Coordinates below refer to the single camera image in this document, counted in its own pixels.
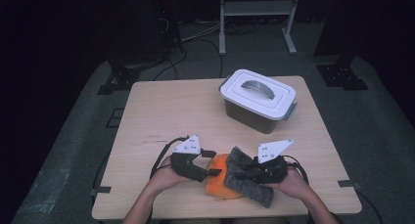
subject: floor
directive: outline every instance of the floor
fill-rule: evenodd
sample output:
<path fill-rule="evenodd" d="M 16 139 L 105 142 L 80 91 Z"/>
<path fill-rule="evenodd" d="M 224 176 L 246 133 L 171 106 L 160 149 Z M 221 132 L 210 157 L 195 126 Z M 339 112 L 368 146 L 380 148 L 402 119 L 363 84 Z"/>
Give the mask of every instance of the floor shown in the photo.
<path fill-rule="evenodd" d="M 182 24 L 182 37 L 208 29 L 209 24 Z M 225 56 L 217 54 L 217 32 L 172 49 L 170 62 L 144 70 L 139 81 L 219 78 L 239 68 L 263 75 L 300 75 L 305 79 L 352 181 L 381 214 L 384 223 L 415 219 L 415 130 L 380 81 L 374 68 L 356 57 L 351 65 L 368 90 L 327 87 L 316 66 L 337 57 L 314 57 L 322 22 L 295 22 L 292 36 L 298 49 L 290 55 L 282 23 L 236 26 L 226 36 Z M 111 68 L 96 68 L 85 85 L 47 160 L 39 171 L 13 223 L 98 223 L 91 216 L 91 190 L 99 184 L 106 157 L 116 136 L 108 125 L 122 109 L 128 91 L 97 95 Z M 379 223 L 375 210 L 362 199 L 360 213 L 344 215 L 345 223 Z M 289 217 L 292 224 L 306 217 Z M 102 223 L 119 223 L 104 220 Z"/>

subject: black tape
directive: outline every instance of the black tape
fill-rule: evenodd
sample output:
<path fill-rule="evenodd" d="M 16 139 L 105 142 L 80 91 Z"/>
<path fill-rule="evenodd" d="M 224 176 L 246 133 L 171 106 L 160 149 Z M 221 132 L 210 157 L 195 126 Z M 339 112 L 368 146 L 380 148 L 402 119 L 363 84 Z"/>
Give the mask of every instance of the black tape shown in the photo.
<path fill-rule="evenodd" d="M 341 188 L 343 188 L 343 187 L 352 187 L 356 190 L 359 190 L 359 189 L 362 188 L 359 183 L 357 183 L 357 182 L 355 183 L 351 180 L 342 180 L 342 181 L 338 181 L 338 183 L 339 183 L 339 186 Z"/>
<path fill-rule="evenodd" d="M 109 193 L 111 191 L 111 187 L 99 187 L 97 189 L 97 193 Z"/>

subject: plastic storage container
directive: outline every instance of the plastic storage container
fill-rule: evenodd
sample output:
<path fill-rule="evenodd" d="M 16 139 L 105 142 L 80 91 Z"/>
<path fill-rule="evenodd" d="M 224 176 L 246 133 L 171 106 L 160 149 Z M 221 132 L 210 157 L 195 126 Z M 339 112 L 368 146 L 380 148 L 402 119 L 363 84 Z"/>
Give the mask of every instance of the plastic storage container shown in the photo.
<path fill-rule="evenodd" d="M 235 71 L 219 91 L 230 117 L 264 134 L 278 120 L 288 120 L 297 106 L 293 87 L 246 69 Z"/>

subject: metal stand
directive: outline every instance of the metal stand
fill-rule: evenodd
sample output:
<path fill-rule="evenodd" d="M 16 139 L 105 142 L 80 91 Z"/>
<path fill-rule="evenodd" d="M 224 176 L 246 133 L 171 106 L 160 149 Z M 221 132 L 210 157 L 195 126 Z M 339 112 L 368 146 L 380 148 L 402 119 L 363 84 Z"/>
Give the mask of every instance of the metal stand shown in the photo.
<path fill-rule="evenodd" d="M 141 65 L 140 62 L 125 62 L 123 58 L 111 53 L 108 62 L 112 72 L 107 79 L 106 84 L 101 85 L 97 95 L 110 95 L 113 91 L 130 90 L 132 85 L 138 81 L 141 71 L 149 67 L 155 67 L 163 62 L 163 59 L 152 62 L 151 65 Z"/>
<path fill-rule="evenodd" d="M 345 90 L 367 90 L 363 80 L 356 77 L 350 65 L 353 54 L 341 55 L 333 65 L 317 66 L 328 87 L 343 87 Z"/>
<path fill-rule="evenodd" d="M 297 49 L 291 38 L 290 32 L 296 14 L 299 0 L 282 1 L 235 1 L 225 2 L 220 0 L 220 31 L 219 54 L 226 54 L 225 47 L 225 17 L 227 16 L 279 16 L 288 15 L 287 26 L 282 28 L 284 38 L 291 55 L 297 53 Z"/>

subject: lid handle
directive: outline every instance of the lid handle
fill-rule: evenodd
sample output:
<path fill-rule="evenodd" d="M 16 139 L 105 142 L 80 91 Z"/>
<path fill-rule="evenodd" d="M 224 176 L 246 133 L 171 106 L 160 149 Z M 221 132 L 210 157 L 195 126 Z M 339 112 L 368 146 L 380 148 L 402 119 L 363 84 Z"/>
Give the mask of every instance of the lid handle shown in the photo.
<path fill-rule="evenodd" d="M 262 84 L 261 82 L 257 80 L 245 81 L 241 86 L 246 89 L 260 90 L 271 100 L 274 99 L 275 97 L 274 92 L 268 86 L 266 86 L 265 84 Z"/>

